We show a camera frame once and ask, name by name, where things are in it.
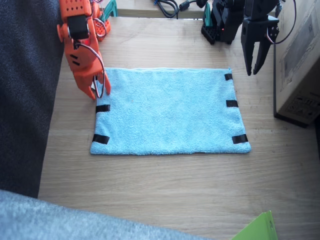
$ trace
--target green component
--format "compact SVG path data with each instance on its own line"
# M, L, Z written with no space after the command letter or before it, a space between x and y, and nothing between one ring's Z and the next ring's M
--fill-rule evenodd
M109 16L118 17L118 9L116 0L110 0L103 10L103 14L99 18L101 21L105 22L108 20Z
M212 23L210 5L208 2L205 4L204 8L204 22L206 27L213 27L214 25Z
M263 212L232 240L278 240L271 211Z

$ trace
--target cardboard box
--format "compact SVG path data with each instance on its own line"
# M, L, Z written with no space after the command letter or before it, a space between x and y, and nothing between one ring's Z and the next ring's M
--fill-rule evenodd
M320 114L320 0L296 0L295 27L274 45L274 116L307 127ZM291 30L295 11L286 1L279 15L282 40Z

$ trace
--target gray carpet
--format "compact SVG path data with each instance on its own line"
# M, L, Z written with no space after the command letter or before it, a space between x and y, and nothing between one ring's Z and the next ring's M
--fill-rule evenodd
M3 240L204 240L93 212L70 209L0 190Z

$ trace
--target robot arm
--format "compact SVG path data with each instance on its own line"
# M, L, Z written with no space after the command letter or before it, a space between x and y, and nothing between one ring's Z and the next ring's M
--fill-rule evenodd
M279 20L268 15L279 0L214 0L211 12L207 1L197 0L199 7L205 5L202 34L211 44L215 41L231 44L242 23L241 44L249 76L255 42L260 42L253 70L253 74L257 74L265 62L271 45L267 34L273 42L279 34Z
M60 0L60 11L63 25L57 26L57 33L64 42L64 54L78 88L93 100L96 96L101 98L105 88L110 94L111 85L98 45L110 31L109 21L99 19L102 13L92 0ZM96 80L102 84L100 94Z

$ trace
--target green paper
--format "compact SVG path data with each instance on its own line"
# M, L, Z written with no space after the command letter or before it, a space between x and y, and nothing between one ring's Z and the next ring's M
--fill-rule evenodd
M278 240L271 211L261 213L232 240Z

